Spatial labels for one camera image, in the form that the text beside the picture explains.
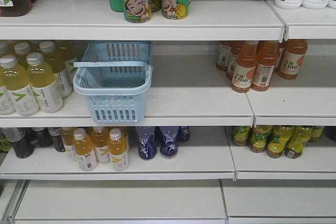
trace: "light blue basket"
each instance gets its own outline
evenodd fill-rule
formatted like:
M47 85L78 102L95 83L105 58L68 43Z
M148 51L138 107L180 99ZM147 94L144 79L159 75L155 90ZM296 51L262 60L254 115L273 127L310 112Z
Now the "light blue basket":
M147 41L94 41L74 78L97 123L137 123L144 118L151 85L151 45Z

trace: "shelf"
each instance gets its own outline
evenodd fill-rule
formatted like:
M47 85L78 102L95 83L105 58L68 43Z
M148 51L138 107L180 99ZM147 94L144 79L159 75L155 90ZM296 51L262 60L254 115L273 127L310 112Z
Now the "shelf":
M287 39L335 39L336 9L326 7L321 10L287 10L275 5L274 0L265 0L285 25L283 38Z
M248 91L254 124L336 125L335 66L335 56L306 56L297 79L275 73L268 91Z
M25 16L0 18L0 28L0 39L281 40L283 32L263 0L192 0L185 19L156 12L143 24L126 22L109 0L38 0Z
M266 152L254 153L249 147L235 146L232 127L226 127L230 149L240 179L336 179L336 142L323 135L316 143L307 143L298 159L283 155L271 158Z
M224 73L216 69L213 56L157 56L153 61L145 119L122 125L252 125L253 113L245 94L231 89ZM236 106L229 106L232 101ZM76 91L56 113L40 110L21 116L15 112L0 116L0 123L2 127L102 125L91 119L84 96Z
M229 224L335 223L333 181L222 181Z
M156 156L145 161L138 156L134 129L130 129L129 167L116 172L111 164L100 164L90 171L82 171L67 153L53 147L36 147L25 159L10 150L0 168L0 178L46 180L161 180L161 179L217 179L234 177L234 166L223 127L191 127L191 138L179 144L178 154L163 157L159 148Z
M220 190L217 180L30 181L15 223L223 224Z

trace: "bottle cap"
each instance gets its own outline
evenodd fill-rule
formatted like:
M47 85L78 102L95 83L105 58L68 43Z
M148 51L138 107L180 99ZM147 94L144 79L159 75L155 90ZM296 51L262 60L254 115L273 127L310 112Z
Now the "bottle cap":
M17 59L14 55L5 55L0 58L0 66L3 68L12 68L17 64Z
M25 42L18 43L14 46L17 55L27 55L30 52L30 45Z
M47 54L49 52L55 51L55 49L56 49L55 43L51 40L46 40L40 43L41 52L44 52Z
M27 55L27 63L31 66L38 66L42 64L43 60L43 55L39 52L33 52Z

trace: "white shelf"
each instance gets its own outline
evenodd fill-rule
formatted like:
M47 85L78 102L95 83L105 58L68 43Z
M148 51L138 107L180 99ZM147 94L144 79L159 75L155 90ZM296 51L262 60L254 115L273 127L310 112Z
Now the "white shelf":
M229 224L335 223L333 181L222 181Z
M109 0L38 0L25 16L0 18L0 27L0 39L281 40L283 32L263 0L192 0L183 20L156 12L143 24L126 22Z
M138 156L136 133L130 129L130 165L116 172L111 164L100 164L90 171L82 171L67 153L53 147L37 147L25 159L8 153L0 168L0 177L6 179L47 180L161 180L161 179L217 179L234 177L234 166L223 127L191 127L191 138L179 144L177 155L168 159L159 148L156 156L145 161Z
M307 143L298 159L271 158L266 152L254 153L249 147L235 146L232 127L226 127L230 149L240 179L336 179L336 142L325 135L316 143Z
M31 181L15 223L223 224L220 190L217 180Z
M335 56L306 56L295 80L275 73L268 91L248 91L254 124L336 125L335 66Z
M335 39L336 9L326 7L321 10L287 10L275 5L274 0L265 0L285 25L283 38L287 39Z

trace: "orange juice bottle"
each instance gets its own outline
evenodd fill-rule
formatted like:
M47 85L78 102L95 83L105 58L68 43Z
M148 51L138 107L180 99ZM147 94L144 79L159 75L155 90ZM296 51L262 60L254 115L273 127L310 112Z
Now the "orange juice bottle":
M279 42L268 40L264 43L263 48L257 53L257 67L251 84L252 89L268 90L279 54Z
M249 91L257 65L257 40L248 40L238 54L235 71L232 78L232 89L239 93Z
M295 79L298 76L307 49L306 39L290 39L287 42L278 74L284 79Z

